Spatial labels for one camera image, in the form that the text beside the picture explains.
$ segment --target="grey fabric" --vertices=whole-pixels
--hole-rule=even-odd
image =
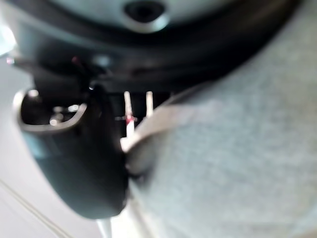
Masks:
[[[156,237],[317,237],[317,1],[244,66],[136,131],[131,192]]]

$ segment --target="black plastic housing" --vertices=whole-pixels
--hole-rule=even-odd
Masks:
[[[18,93],[14,109],[24,139],[62,200],[89,219],[118,215],[125,206],[127,174],[119,133],[106,93],[99,87],[68,120],[52,115],[39,96]]]

